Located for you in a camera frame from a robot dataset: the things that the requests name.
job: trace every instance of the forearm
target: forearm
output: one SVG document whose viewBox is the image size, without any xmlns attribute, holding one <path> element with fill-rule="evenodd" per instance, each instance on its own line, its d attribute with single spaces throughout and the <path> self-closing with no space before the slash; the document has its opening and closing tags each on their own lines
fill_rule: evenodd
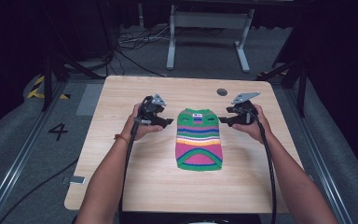
<svg viewBox="0 0 358 224">
<path fill-rule="evenodd" d="M 337 223 L 322 193 L 273 134 L 268 145 L 282 196 L 296 223 Z"/>
<path fill-rule="evenodd" d="M 128 144 L 118 139 L 92 176 L 77 223 L 112 223 L 121 197 Z"/>
</svg>

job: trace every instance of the black circle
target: black circle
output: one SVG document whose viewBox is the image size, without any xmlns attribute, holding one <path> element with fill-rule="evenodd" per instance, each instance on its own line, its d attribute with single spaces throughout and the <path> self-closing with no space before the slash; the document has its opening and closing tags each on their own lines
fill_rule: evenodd
<svg viewBox="0 0 358 224">
<path fill-rule="evenodd" d="M 225 89 L 217 89 L 217 94 L 221 95 L 221 96 L 225 96 L 227 95 L 227 91 Z"/>
</svg>

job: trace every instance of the wooden table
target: wooden table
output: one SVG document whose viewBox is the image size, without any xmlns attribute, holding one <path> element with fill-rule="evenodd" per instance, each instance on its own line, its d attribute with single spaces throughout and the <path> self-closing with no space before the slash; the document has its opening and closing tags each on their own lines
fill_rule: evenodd
<svg viewBox="0 0 358 224">
<path fill-rule="evenodd" d="M 220 96 L 217 89 L 228 94 Z M 158 116 L 174 119 L 160 133 L 135 142 L 124 190 L 124 211 L 197 213 L 270 213 L 269 167 L 264 146 L 246 133 L 220 124 L 223 167 L 219 171 L 179 169 L 175 160 L 177 116 L 185 108 L 211 109 L 218 117 L 232 117 L 226 107 L 240 92 L 260 91 L 252 99 L 262 105 L 273 132 L 301 165 L 274 92 L 267 82 L 170 78 L 108 77 L 89 127 L 74 175 L 85 184 L 72 184 L 65 199 L 68 209 L 80 207 L 89 180 L 120 133 L 133 106 L 159 93 L 167 103 Z M 277 186 L 278 212 L 287 212 Z"/>
</svg>

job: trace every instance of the wrist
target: wrist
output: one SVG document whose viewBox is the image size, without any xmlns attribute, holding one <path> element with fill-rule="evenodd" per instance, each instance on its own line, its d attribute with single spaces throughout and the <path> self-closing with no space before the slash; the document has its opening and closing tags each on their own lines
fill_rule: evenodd
<svg viewBox="0 0 358 224">
<path fill-rule="evenodd" d="M 126 134 L 123 133 L 117 133 L 115 134 L 115 140 L 122 140 L 127 143 L 127 145 L 130 144 L 131 136 L 128 137 Z"/>
</svg>

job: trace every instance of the equipment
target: equipment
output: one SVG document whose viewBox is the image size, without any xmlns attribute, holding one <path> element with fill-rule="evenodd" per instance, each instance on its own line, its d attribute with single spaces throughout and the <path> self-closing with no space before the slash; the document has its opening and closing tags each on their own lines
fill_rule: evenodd
<svg viewBox="0 0 358 224">
<path fill-rule="evenodd" d="M 229 106 L 226 108 L 228 113 L 235 113 L 237 116 L 232 118 L 219 117 L 220 122 L 226 123 L 228 127 L 231 127 L 235 123 L 245 125 L 252 124 L 255 121 L 255 116 L 257 116 L 258 113 L 255 109 L 255 106 L 250 102 L 250 99 L 258 95 L 260 95 L 259 91 L 239 93 L 232 102 L 234 106 Z"/>
</svg>

